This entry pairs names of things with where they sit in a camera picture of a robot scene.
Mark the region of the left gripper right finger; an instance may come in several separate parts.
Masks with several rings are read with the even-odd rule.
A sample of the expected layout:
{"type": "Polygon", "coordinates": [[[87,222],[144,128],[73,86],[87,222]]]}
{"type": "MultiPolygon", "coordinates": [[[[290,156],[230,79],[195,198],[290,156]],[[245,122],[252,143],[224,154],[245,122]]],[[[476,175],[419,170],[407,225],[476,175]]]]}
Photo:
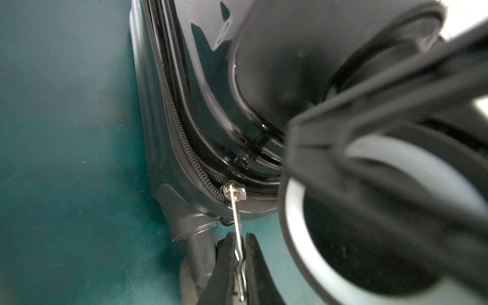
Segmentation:
{"type": "Polygon", "coordinates": [[[246,235],[246,267],[248,304],[284,305],[281,294],[272,279],[255,235],[246,235]]]}

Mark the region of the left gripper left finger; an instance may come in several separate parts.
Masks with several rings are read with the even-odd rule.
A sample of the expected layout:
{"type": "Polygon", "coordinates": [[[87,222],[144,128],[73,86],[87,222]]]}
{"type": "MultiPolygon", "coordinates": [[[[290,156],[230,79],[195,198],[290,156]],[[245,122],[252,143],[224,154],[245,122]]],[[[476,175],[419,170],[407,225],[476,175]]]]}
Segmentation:
{"type": "Polygon", "coordinates": [[[208,285],[199,298],[198,305],[233,304],[235,288],[236,234],[228,233],[217,244],[217,260],[208,285]]]}

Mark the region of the silver zipper pull tab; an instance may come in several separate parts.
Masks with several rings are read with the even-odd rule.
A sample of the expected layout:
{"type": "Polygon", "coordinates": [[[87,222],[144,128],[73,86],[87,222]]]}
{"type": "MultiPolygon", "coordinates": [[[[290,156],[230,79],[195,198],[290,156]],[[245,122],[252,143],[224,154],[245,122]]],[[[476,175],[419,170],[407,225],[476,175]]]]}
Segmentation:
{"type": "Polygon", "coordinates": [[[245,246],[242,240],[241,219],[238,202],[247,199],[245,186],[238,184],[233,180],[229,180],[222,187],[225,197],[231,202],[231,209],[233,213],[233,220],[236,233],[236,248],[235,255],[237,259],[235,269],[235,286],[238,304],[247,304],[247,280],[245,278],[244,264],[245,264],[245,246]]]}

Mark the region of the silver black hardshell suitcase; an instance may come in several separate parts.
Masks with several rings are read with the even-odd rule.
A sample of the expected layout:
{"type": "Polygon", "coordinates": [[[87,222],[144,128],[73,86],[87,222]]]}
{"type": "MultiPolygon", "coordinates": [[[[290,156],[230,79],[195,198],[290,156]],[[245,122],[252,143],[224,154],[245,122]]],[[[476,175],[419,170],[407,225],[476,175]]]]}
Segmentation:
{"type": "MultiPolygon", "coordinates": [[[[284,134],[276,213],[312,289],[486,304],[487,2],[252,2],[236,96],[284,134]]],[[[193,272],[184,260],[184,304],[212,276],[193,272]]]]}

